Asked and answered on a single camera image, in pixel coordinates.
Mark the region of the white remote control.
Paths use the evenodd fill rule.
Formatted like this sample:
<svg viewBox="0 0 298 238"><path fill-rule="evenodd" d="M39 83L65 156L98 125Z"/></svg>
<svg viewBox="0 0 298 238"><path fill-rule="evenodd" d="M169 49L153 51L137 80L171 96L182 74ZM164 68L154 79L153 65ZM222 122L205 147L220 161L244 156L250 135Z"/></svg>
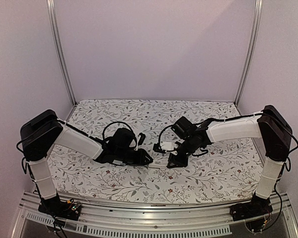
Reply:
<svg viewBox="0 0 298 238"><path fill-rule="evenodd" d="M167 168L168 161L167 160L154 160L149 164L149 168L152 169L165 169Z"/></svg>

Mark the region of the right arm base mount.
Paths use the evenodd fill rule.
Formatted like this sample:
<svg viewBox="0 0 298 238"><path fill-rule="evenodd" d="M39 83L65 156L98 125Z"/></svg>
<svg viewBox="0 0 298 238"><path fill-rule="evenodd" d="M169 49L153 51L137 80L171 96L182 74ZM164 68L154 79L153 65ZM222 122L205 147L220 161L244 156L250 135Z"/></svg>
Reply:
<svg viewBox="0 0 298 238"><path fill-rule="evenodd" d="M273 211L270 199L252 198L245 203L236 203L229 207L229 214L234 221L254 218Z"/></svg>

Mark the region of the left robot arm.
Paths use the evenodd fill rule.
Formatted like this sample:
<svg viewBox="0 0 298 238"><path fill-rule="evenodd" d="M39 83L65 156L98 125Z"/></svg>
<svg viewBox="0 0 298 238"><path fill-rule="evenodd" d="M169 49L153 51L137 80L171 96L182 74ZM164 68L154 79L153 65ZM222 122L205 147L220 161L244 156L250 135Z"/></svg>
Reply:
<svg viewBox="0 0 298 238"><path fill-rule="evenodd" d="M147 166L153 162L149 153L140 146L145 135L136 135L125 124L116 129L112 136L93 137L58 118L53 110L46 110L26 122L20 129L17 149L23 154L32 174L32 179L44 206L53 215L60 215L64 205L56 197L48 158L56 146L78 152L100 164L115 166Z"/></svg>

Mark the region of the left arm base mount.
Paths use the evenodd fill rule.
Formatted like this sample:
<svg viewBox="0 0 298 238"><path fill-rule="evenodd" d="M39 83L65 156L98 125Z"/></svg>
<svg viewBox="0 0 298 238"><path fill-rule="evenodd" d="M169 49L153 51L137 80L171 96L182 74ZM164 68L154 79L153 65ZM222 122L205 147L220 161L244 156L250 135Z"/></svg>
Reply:
<svg viewBox="0 0 298 238"><path fill-rule="evenodd" d="M41 199L38 211L52 217L78 221L81 213L81 203L73 199L62 201L57 194L50 199Z"/></svg>

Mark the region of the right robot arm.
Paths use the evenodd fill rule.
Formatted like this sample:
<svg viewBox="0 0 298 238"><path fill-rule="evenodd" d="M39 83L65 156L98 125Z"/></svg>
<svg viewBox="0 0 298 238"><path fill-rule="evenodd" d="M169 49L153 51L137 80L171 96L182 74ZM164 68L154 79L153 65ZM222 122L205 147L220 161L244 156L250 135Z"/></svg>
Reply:
<svg viewBox="0 0 298 238"><path fill-rule="evenodd" d="M273 105L266 105L262 111L250 115L209 118L199 123L191 123L186 117L181 117L171 130L182 142L170 150L169 169L186 167L189 156L217 142L250 138L261 145L265 159L254 192L256 198L247 204L247 212L251 216L258 216L265 210L265 199L270 197L289 154L294 151L291 143L298 142L290 125Z"/></svg>

